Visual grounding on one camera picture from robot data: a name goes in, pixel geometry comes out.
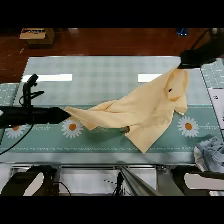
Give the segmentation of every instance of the tabletop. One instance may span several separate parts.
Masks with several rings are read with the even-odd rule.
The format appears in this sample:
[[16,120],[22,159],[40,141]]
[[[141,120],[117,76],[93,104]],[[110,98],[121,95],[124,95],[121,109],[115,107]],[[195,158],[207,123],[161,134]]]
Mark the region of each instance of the tabletop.
[[[19,105],[22,86],[32,74],[39,76],[32,91],[45,93],[32,100],[35,106],[74,106],[88,109],[99,103],[119,99],[142,85],[140,77],[156,77],[177,67],[179,57],[168,56],[65,56],[31,57],[28,60],[14,105]],[[195,138],[177,129],[183,117],[174,114],[167,131],[142,154],[119,130],[97,128],[82,130],[79,138],[66,138],[59,125],[36,125],[31,133],[1,162],[63,164],[192,164],[195,144],[207,134],[222,138],[210,97],[200,69],[189,70],[186,119],[194,119],[199,127]],[[1,150],[10,147],[28,126],[15,135],[6,130]]]

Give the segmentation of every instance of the white flower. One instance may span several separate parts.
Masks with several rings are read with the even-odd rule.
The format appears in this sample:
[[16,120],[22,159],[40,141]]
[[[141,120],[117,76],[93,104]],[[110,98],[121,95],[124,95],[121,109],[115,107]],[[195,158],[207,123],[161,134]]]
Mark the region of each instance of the white flower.
[[26,130],[26,125],[16,126],[14,128],[6,128],[5,132],[8,138],[17,138],[23,134],[23,131]]
[[199,127],[194,118],[182,117],[179,119],[177,127],[179,131],[182,131],[182,135],[185,135],[185,137],[195,137],[199,133]]
[[82,130],[83,125],[80,122],[74,122],[70,119],[63,122],[62,131],[64,132],[63,135],[65,135],[66,138],[75,138],[81,134]]

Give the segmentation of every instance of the brown floor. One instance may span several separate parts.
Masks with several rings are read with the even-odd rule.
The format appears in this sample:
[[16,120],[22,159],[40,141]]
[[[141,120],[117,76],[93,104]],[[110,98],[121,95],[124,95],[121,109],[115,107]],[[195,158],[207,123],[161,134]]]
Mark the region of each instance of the brown floor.
[[19,39],[20,30],[0,30],[0,83],[19,82],[32,56],[179,56],[205,28],[189,28],[185,37],[175,28],[58,28],[53,46],[39,49],[28,48]]

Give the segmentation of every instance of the brown box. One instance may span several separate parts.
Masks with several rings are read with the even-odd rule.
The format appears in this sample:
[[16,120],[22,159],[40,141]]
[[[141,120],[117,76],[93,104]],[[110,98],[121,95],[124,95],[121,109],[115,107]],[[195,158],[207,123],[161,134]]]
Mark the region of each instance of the brown box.
[[[28,33],[29,30],[41,30],[40,33]],[[26,40],[28,44],[53,44],[54,30],[52,28],[23,28],[20,39]]]

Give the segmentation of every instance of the yellow cloth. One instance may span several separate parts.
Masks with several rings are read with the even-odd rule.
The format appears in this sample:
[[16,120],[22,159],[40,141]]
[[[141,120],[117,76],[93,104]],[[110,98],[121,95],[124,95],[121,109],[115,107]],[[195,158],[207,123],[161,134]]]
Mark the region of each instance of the yellow cloth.
[[87,129],[97,126],[122,128],[143,153],[169,127],[174,110],[184,114],[187,110],[186,89],[188,72],[173,69],[151,82],[133,90],[120,100],[108,101],[89,110],[66,107],[74,121],[80,121]]

